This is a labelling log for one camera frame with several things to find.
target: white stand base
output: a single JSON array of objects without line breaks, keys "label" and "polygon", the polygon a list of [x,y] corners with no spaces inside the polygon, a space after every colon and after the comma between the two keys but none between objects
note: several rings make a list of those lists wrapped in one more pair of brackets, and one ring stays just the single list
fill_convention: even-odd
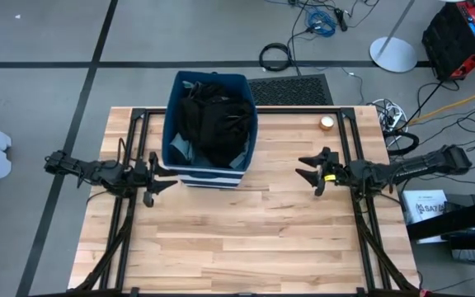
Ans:
[{"label": "white stand base", "polygon": [[392,37],[384,52],[377,57],[387,37],[381,37],[369,47],[371,59],[382,69],[404,73],[412,70],[417,64],[417,55],[413,47],[404,40]]}]

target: roll of tape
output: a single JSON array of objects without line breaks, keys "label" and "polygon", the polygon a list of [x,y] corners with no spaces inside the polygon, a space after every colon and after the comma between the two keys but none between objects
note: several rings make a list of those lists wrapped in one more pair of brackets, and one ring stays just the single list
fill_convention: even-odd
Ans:
[{"label": "roll of tape", "polygon": [[335,121],[333,120],[332,117],[329,115],[324,116],[323,118],[320,119],[320,129],[324,131],[329,131],[333,128],[333,125],[335,125]]}]

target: red power station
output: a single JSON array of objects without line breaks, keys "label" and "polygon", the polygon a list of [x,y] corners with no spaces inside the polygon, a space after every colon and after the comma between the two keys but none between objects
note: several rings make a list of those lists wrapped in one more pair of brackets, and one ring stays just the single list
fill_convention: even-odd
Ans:
[{"label": "red power station", "polygon": [[447,2],[423,33],[437,79],[463,79],[475,68],[475,2]]}]

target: black rubber mat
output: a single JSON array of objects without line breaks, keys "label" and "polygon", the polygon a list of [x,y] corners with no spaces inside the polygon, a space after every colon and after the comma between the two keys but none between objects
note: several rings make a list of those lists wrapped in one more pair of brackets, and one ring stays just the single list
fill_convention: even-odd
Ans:
[{"label": "black rubber mat", "polygon": [[257,106],[332,106],[324,74],[249,79]]}]

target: white cable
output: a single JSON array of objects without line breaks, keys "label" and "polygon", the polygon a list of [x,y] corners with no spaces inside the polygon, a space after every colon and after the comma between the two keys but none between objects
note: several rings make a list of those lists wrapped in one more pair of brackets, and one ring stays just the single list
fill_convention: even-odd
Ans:
[{"label": "white cable", "polygon": [[[405,123],[408,122],[408,117],[406,116],[406,112],[404,112],[404,110],[398,104],[393,103],[389,99],[377,99],[373,101],[371,104],[377,105],[377,103],[379,102],[384,103],[383,107],[380,105],[379,106],[387,111],[386,113],[384,113],[383,111],[379,111],[379,123],[381,123],[383,130],[392,131],[393,129],[395,129],[395,126],[397,126],[401,118],[403,118]],[[390,125],[388,124],[388,119],[386,118],[386,116],[388,116],[388,118],[390,116],[392,117],[393,119],[392,124]],[[398,136],[397,138],[392,140],[390,144],[387,144],[386,147],[389,148],[392,144],[395,144],[400,138],[401,136]]]}]

